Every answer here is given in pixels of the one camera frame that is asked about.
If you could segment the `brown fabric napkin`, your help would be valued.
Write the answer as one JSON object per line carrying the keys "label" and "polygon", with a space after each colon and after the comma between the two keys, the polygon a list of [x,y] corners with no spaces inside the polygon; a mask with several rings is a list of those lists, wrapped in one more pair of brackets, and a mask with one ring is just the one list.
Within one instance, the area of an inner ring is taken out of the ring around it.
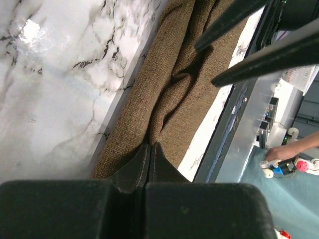
{"label": "brown fabric napkin", "polygon": [[229,0],[169,2],[92,178],[112,176],[145,140],[160,143],[168,161],[180,165],[218,94],[211,80],[228,68],[246,23],[201,52],[194,44],[230,5]]}

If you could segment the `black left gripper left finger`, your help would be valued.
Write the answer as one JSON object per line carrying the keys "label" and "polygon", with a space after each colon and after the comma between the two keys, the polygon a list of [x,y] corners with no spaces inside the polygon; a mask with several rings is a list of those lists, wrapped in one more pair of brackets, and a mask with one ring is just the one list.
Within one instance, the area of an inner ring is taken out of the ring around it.
{"label": "black left gripper left finger", "polygon": [[151,146],[142,143],[135,156],[109,179],[124,193],[132,193],[143,187],[147,181],[150,167]]}

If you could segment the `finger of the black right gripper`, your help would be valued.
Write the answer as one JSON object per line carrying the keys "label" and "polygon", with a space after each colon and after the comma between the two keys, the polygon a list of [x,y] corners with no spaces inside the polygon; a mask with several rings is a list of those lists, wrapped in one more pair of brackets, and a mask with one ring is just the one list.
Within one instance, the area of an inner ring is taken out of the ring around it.
{"label": "finger of the black right gripper", "polygon": [[319,20],[248,56],[211,82],[216,87],[236,84],[280,70],[319,63]]}
{"label": "finger of the black right gripper", "polygon": [[197,52],[204,50],[212,42],[269,2],[269,0],[235,0],[199,37],[194,45],[195,50]]}

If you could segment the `background person hand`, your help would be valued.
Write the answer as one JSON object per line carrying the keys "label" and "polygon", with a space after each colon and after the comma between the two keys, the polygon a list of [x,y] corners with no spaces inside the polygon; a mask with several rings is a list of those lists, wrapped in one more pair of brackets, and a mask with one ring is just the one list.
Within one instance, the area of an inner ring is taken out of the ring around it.
{"label": "background person hand", "polygon": [[279,146],[279,147],[272,147],[270,148],[266,155],[266,161],[273,161],[273,160],[286,160],[291,158],[290,150],[287,146]]}

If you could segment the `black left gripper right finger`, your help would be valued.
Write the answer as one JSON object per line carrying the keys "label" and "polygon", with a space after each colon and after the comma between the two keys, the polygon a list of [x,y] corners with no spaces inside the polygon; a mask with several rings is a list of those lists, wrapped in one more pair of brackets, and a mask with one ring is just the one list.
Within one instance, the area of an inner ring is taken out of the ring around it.
{"label": "black left gripper right finger", "polygon": [[190,183],[166,158],[163,147],[155,143],[151,147],[148,184]]}

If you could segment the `background person forearm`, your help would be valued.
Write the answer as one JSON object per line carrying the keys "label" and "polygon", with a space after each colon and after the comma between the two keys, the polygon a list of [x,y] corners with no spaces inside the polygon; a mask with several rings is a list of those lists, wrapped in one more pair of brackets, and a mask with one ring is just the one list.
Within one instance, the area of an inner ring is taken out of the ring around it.
{"label": "background person forearm", "polygon": [[293,141],[287,145],[293,155],[304,153],[312,158],[319,157],[319,132],[315,132],[305,138]]}

